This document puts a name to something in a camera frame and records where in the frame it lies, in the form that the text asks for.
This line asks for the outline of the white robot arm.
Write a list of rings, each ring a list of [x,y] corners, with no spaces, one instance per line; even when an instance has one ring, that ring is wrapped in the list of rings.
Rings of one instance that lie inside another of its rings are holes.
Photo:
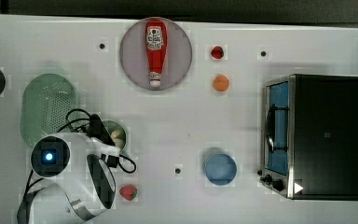
[[[84,133],[55,133],[31,154],[35,175],[49,185],[25,194],[18,224],[84,224],[112,208],[120,149]]]

